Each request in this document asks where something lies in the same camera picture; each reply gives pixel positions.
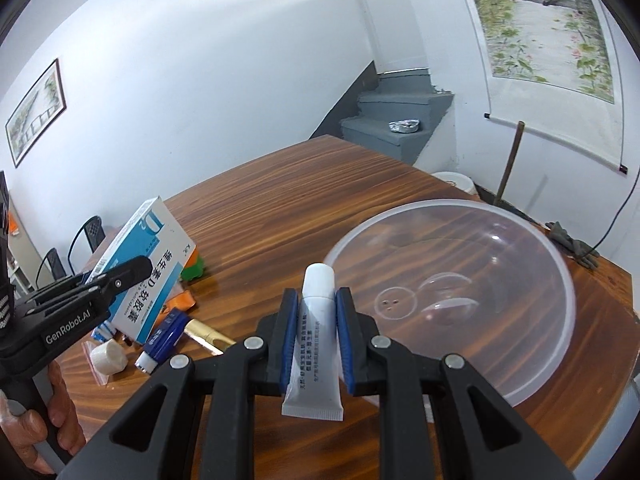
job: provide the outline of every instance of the framed picture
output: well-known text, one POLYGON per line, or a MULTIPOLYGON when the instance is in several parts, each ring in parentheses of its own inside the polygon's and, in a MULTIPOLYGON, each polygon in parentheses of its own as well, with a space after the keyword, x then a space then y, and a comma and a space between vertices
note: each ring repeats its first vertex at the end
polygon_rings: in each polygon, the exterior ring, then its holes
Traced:
POLYGON ((16 168, 44 130, 65 110, 60 64, 56 59, 29 89, 6 123, 6 136, 16 168))

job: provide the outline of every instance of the human hand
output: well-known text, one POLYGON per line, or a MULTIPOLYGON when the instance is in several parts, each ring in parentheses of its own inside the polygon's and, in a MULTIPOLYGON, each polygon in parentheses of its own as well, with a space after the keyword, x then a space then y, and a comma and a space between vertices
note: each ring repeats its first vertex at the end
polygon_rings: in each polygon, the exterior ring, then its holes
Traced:
MULTIPOLYGON (((49 365, 49 380, 53 386, 53 397, 48 405, 49 420, 55 427, 60 428, 60 447, 74 456, 84 447, 86 439, 78 422, 76 407, 66 390, 60 366, 55 361, 49 365)), ((47 438, 47 427, 37 412, 29 410, 21 416, 13 416, 9 411, 6 396, 0 392, 0 427, 27 467, 43 474, 53 473, 33 447, 47 438)))

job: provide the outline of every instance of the orange packet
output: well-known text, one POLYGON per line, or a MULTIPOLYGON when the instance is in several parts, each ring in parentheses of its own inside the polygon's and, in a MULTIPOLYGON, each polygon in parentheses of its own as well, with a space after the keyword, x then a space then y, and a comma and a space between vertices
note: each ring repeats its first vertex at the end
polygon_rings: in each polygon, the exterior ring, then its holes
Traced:
POLYGON ((152 330, 154 330, 160 323, 162 323, 164 318, 167 317, 169 312, 171 312, 174 308, 178 308, 183 312, 187 312, 190 308, 193 308, 195 304, 196 300, 188 290, 185 290, 177 296, 172 297, 170 300, 167 300, 160 309, 152 330))

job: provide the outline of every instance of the white and blue box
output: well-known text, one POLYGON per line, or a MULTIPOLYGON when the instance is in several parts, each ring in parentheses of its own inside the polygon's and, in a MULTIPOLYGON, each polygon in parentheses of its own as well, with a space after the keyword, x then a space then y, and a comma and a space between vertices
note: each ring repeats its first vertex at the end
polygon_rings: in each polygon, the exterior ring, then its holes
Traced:
POLYGON ((151 260, 153 271, 149 279, 116 296, 109 307, 111 325, 144 344, 194 248, 195 244, 160 197, 143 203, 87 279, 90 282, 105 270, 136 256, 147 256, 151 260))

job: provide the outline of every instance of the wooden stick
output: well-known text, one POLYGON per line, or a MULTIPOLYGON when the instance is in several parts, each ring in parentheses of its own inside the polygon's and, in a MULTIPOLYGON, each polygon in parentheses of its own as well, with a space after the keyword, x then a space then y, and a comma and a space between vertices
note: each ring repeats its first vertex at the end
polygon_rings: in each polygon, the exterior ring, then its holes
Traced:
POLYGON ((502 175, 502 180, 500 181, 500 187, 498 188, 498 193, 495 195, 494 205, 498 205, 498 203, 502 199, 504 188, 507 187, 507 181, 509 179, 509 176, 511 175, 513 162, 516 160, 516 154, 518 153, 518 148, 520 147, 520 141, 522 140, 524 126, 525 125, 522 121, 518 122, 518 127, 516 128, 516 136, 513 137, 513 145, 511 146, 511 153, 509 154, 509 160, 507 160, 507 167, 504 168, 504 174, 502 175))

